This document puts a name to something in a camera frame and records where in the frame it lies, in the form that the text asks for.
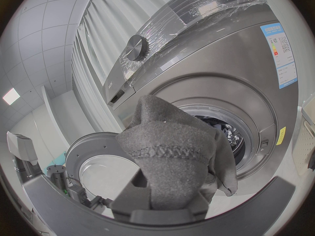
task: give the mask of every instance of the ceiling light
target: ceiling light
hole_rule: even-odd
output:
[[[11,105],[14,101],[16,101],[19,98],[19,94],[16,92],[16,90],[13,88],[5,96],[3,96],[3,99]]]

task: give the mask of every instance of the silver appliance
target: silver appliance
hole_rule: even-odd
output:
[[[238,194],[253,194],[293,134],[298,82],[289,50],[266,0],[171,0],[131,37],[103,91],[125,126],[140,96],[153,94],[227,128]]]

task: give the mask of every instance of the rotary knob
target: rotary knob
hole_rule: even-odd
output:
[[[131,61],[139,61],[144,58],[148,48],[148,42],[145,37],[133,35],[126,46],[126,56]]]

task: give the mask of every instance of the plastic protective film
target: plastic protective film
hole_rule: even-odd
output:
[[[264,3],[266,0],[171,0],[137,32],[148,41],[144,59],[130,61],[125,51],[120,55],[126,81],[132,86],[149,69],[150,64],[163,55],[162,50],[168,43],[196,23],[207,20],[207,27],[210,27],[237,11]]]

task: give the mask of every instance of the ceiling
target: ceiling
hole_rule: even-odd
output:
[[[71,54],[88,0],[24,0],[0,38],[0,142],[6,131],[51,98],[71,90]],[[11,106],[2,97],[15,88]]]

